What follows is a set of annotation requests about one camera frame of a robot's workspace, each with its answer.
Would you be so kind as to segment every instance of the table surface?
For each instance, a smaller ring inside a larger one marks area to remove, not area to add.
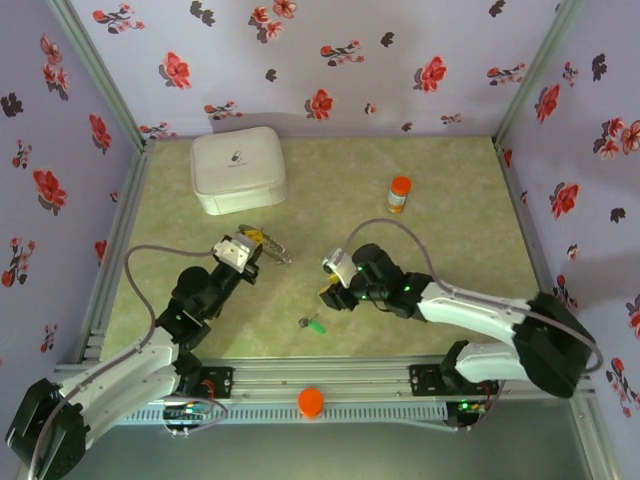
[[[537,286],[488,137],[323,138],[282,140],[289,194],[276,206],[209,216],[190,181],[187,140],[158,142],[151,159],[130,241],[205,251],[239,224],[259,228],[293,257],[277,265],[262,256],[255,286],[241,284],[211,322],[195,353],[229,357],[372,356],[443,354],[457,340],[485,341],[474,332],[404,320],[362,304],[354,312],[325,307],[321,259],[341,246],[364,220],[400,220],[425,242],[437,273],[461,288],[530,298]],[[413,182],[405,211],[386,210],[395,175]],[[375,242],[405,271],[426,272],[411,239],[388,225],[360,232],[350,248]],[[156,313],[166,308],[180,272],[211,270],[215,260],[140,251],[131,271]],[[302,329],[298,320],[318,314],[327,333]],[[129,346],[149,325],[149,315],[124,275],[120,280],[102,357]]]

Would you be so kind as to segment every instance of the white box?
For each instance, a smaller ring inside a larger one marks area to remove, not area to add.
[[[191,185],[209,215],[282,202],[287,184],[278,135],[269,127],[256,127],[196,138]]]

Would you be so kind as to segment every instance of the green object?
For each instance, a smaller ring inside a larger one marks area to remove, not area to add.
[[[327,333],[327,329],[320,325],[318,322],[309,320],[309,328],[320,335]]]

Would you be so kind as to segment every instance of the orange bottle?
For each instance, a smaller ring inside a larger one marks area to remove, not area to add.
[[[387,208],[391,213],[402,213],[407,195],[411,191],[411,180],[407,177],[396,177],[391,182]]]

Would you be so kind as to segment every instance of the wall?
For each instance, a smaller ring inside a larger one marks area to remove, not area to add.
[[[133,158],[41,0],[0,5],[0,433],[28,386],[71,361]],[[17,459],[0,446],[0,479]]]
[[[559,0],[494,1],[71,3],[145,136],[354,136],[494,134]]]
[[[636,2],[585,2],[504,142],[556,294],[605,354],[594,382],[629,479],[640,471],[637,39]]]

